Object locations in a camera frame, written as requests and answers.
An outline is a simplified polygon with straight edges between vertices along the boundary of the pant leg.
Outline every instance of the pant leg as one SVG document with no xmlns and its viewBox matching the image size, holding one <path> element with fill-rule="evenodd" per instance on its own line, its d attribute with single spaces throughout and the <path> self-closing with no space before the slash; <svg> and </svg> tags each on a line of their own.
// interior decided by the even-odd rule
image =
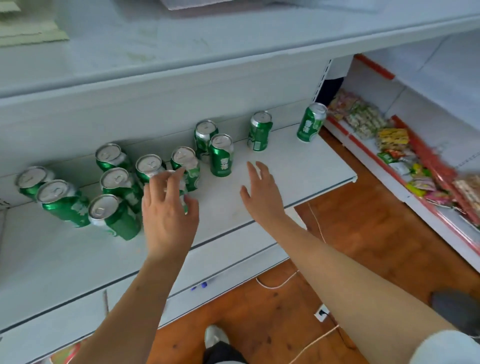
<svg viewBox="0 0 480 364">
<path fill-rule="evenodd" d="M 219 341 L 204 352 L 203 364 L 216 364 L 228 361 L 248 364 L 240 351 L 223 341 Z"/>
<path fill-rule="evenodd" d="M 343 77 L 334 80 L 325 80 L 315 102 L 320 102 L 328 107 L 340 89 L 343 83 Z"/>
</svg>

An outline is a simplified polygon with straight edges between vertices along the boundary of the forearm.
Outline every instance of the forearm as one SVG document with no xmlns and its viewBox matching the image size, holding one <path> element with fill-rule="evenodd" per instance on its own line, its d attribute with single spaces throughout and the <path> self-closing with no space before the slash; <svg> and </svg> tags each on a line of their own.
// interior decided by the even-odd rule
<svg viewBox="0 0 480 364">
<path fill-rule="evenodd" d="M 147 258 L 135 280 L 72 364 L 144 364 L 182 258 Z"/>
<path fill-rule="evenodd" d="M 290 218 L 264 228 L 370 363 L 408 363 L 428 336 L 453 329 L 427 305 L 321 242 Z"/>
</svg>

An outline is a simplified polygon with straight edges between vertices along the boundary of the brown floor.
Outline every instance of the brown floor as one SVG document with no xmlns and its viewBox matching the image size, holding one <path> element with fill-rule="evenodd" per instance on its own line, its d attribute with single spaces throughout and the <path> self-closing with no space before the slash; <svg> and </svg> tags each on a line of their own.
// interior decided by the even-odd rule
<svg viewBox="0 0 480 364">
<path fill-rule="evenodd" d="M 322 137 L 357 172 L 349 183 L 310 202 L 328 244 L 427 302 L 431 291 L 454 287 L 480 299 L 480 275 L 397 200 L 329 132 Z M 308 229 L 319 235 L 307 204 L 297 207 Z M 276 286 L 295 266 L 287 261 L 261 275 Z M 306 345 L 331 329 L 313 313 L 320 299 L 301 275 L 278 290 L 252 279 L 176 322 L 159 330 L 148 364 L 200 364 L 204 330 L 225 329 L 231 343 L 251 364 L 288 364 Z M 347 344 L 354 344 L 346 337 Z M 311 346 L 295 364 L 366 363 L 358 350 L 348 349 L 338 332 Z"/>
</svg>

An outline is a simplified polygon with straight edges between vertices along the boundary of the beer can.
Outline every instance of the beer can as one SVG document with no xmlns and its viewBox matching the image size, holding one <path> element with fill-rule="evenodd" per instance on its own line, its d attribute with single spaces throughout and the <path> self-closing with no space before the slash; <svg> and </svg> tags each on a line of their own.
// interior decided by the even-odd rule
<svg viewBox="0 0 480 364">
<path fill-rule="evenodd" d="M 187 184 L 185 183 L 185 175 L 183 175 L 182 179 L 180 180 L 179 190 L 180 190 L 180 203 L 183 207 L 183 211 L 185 211 L 185 214 L 186 214 L 188 212 L 188 206 L 185 203 L 185 198 L 184 198 L 184 196 L 187 193 Z"/>
<path fill-rule="evenodd" d="M 305 110 L 297 131 L 297 138 L 302 142 L 310 142 L 322 127 L 327 117 L 327 106 L 314 102 Z"/>
<path fill-rule="evenodd" d="M 124 240 L 133 239 L 142 228 L 142 223 L 127 202 L 114 194 L 101 194 L 94 198 L 88 206 L 88 219 L 92 225 Z"/>
<path fill-rule="evenodd" d="M 267 111 L 259 111 L 250 119 L 250 131 L 247 145 L 255 152 L 265 150 L 268 145 L 268 133 L 272 129 L 272 115 Z"/>
<path fill-rule="evenodd" d="M 195 191 L 198 188 L 198 179 L 200 178 L 200 163 L 193 149 L 187 146 L 178 147 L 173 151 L 170 163 L 174 170 L 185 167 L 184 178 L 187 191 Z"/>
<path fill-rule="evenodd" d="M 100 178 L 100 187 L 104 194 L 114 194 L 121 197 L 138 214 L 142 211 L 143 190 L 133 176 L 123 168 L 112 168 Z"/>
<path fill-rule="evenodd" d="M 217 134 L 208 146 L 210 170 L 214 176 L 226 177 L 232 173 L 233 141 L 226 134 Z"/>
<path fill-rule="evenodd" d="M 105 172 L 115 167 L 132 170 L 132 162 L 118 144 L 108 143 L 95 152 L 96 164 Z"/>
<path fill-rule="evenodd" d="M 147 154 L 138 158 L 135 164 L 135 173 L 142 183 L 148 183 L 150 178 L 167 170 L 167 165 L 162 158 L 155 154 Z"/>
<path fill-rule="evenodd" d="M 55 174 L 40 166 L 29 167 L 15 178 L 18 192 L 36 201 L 36 194 L 41 185 L 53 181 Z"/>
<path fill-rule="evenodd" d="M 71 221 L 81 228 L 88 221 L 88 198 L 71 183 L 53 180 L 40 186 L 36 199 L 42 208 L 60 220 Z"/>
<path fill-rule="evenodd" d="M 202 120 L 195 125 L 196 155 L 202 162 L 209 162 L 208 144 L 216 134 L 218 134 L 218 128 L 211 120 Z"/>
</svg>

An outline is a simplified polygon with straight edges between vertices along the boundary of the hand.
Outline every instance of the hand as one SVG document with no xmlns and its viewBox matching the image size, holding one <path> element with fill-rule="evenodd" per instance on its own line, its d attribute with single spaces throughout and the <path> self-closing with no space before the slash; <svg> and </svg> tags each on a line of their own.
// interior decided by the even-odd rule
<svg viewBox="0 0 480 364">
<path fill-rule="evenodd" d="M 284 219 L 286 214 L 282 196 L 268 167 L 261 162 L 255 164 L 260 170 L 260 176 L 253 164 L 247 162 L 252 187 L 249 194 L 247 187 L 242 186 L 240 196 L 250 216 L 264 229 L 267 229 L 271 224 L 276 224 Z"/>
<path fill-rule="evenodd" d="M 165 171 L 144 187 L 142 214 L 151 258 L 185 259 L 198 228 L 198 201 L 185 195 L 188 213 L 180 202 L 180 180 L 185 168 Z"/>
</svg>

